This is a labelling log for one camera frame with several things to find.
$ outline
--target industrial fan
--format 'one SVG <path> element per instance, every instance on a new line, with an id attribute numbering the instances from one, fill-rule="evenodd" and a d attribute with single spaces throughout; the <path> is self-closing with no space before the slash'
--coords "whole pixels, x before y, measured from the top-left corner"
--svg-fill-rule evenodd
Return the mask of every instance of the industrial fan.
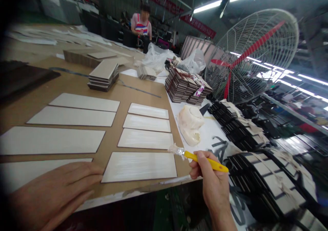
<path id="1" fill-rule="evenodd" d="M 299 41 L 296 18 L 280 9 L 262 10 L 233 26 L 218 42 L 205 80 L 213 98 L 234 104 L 267 90 L 288 68 Z"/>

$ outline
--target red banner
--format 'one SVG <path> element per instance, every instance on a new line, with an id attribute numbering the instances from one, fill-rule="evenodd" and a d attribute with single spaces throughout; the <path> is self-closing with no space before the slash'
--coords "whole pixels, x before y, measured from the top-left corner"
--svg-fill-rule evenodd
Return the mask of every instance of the red banner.
<path id="1" fill-rule="evenodd" d="M 151 0 L 153 2 L 155 2 L 156 4 L 164 7 L 167 11 L 169 11 L 170 13 L 177 15 L 180 13 L 183 13 L 183 9 L 182 8 L 177 8 L 177 5 L 170 1 L 170 0 Z"/>
<path id="2" fill-rule="evenodd" d="M 182 8 L 177 8 L 177 5 L 170 1 L 170 0 L 150 0 L 155 2 L 156 4 L 164 7 L 167 11 L 174 15 L 178 15 L 184 12 Z M 186 22 L 187 24 L 191 25 L 195 29 L 199 30 L 201 33 L 205 34 L 208 37 L 211 37 L 212 39 L 215 37 L 216 32 L 209 28 L 207 25 L 203 24 L 199 20 L 195 19 L 194 17 L 190 21 L 190 15 L 185 15 L 180 18 L 182 21 Z"/>
<path id="3" fill-rule="evenodd" d="M 191 25 L 195 29 L 199 30 L 201 33 L 204 33 L 206 36 L 211 37 L 212 39 L 215 37 L 216 32 L 209 28 L 207 25 L 200 22 L 198 19 L 195 19 L 194 17 L 190 21 L 191 15 L 185 15 L 182 16 L 180 19 L 186 22 L 187 24 Z"/>

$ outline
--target plastic bag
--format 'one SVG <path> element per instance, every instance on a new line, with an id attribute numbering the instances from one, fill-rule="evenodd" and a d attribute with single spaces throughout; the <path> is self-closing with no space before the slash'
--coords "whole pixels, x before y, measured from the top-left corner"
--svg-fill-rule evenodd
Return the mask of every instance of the plastic bag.
<path id="1" fill-rule="evenodd" d="M 191 74 L 198 74 L 204 70 L 205 67 L 204 54 L 199 49 L 195 49 L 188 58 L 181 61 L 177 66 L 177 68 Z"/>
<path id="2" fill-rule="evenodd" d="M 173 59 L 175 54 L 169 49 L 161 49 L 155 44 L 148 45 L 148 52 L 142 61 L 137 60 L 134 66 L 140 67 L 141 65 L 154 69 L 155 72 L 161 72 L 164 69 L 165 61 L 167 58 Z"/>

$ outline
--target yellow brush handle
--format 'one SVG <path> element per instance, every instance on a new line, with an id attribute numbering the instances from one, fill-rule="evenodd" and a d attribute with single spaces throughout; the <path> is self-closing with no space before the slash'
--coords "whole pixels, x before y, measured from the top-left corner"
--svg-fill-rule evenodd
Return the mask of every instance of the yellow brush handle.
<path id="1" fill-rule="evenodd" d="M 184 156 L 185 156 L 186 158 L 190 158 L 190 159 L 192 159 L 192 160 L 198 162 L 197 155 L 195 155 L 195 154 L 192 154 L 192 153 L 190 153 L 190 152 L 188 152 L 188 151 L 185 151 L 185 152 L 184 152 Z M 218 162 L 216 162 L 216 161 L 214 161 L 214 160 L 211 160 L 211 159 L 209 159 L 209 158 L 208 158 L 207 160 L 208 160 L 209 163 L 211 164 L 213 170 L 216 170 L 216 171 L 222 171 L 222 172 L 229 172 L 229 169 L 228 169 L 227 167 L 225 167 L 224 165 L 221 165 L 220 163 L 218 163 Z"/>

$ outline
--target paintbrush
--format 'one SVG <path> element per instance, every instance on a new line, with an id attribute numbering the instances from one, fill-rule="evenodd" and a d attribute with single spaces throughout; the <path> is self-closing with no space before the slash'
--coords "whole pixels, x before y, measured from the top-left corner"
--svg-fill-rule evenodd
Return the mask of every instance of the paintbrush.
<path id="1" fill-rule="evenodd" d="M 192 154 L 192 153 L 186 151 L 183 147 L 177 147 L 175 144 L 171 145 L 169 147 L 168 151 L 171 153 L 174 153 L 176 155 L 180 155 L 183 160 L 185 158 L 190 158 L 190 159 L 198 162 L 198 158 L 197 158 L 196 154 Z M 229 169 L 227 167 L 225 167 L 224 165 L 221 165 L 220 163 L 218 163 L 214 160 L 211 160 L 209 158 L 207 158 L 207 160 L 211 164 L 213 170 L 221 171 L 221 172 L 229 172 Z"/>

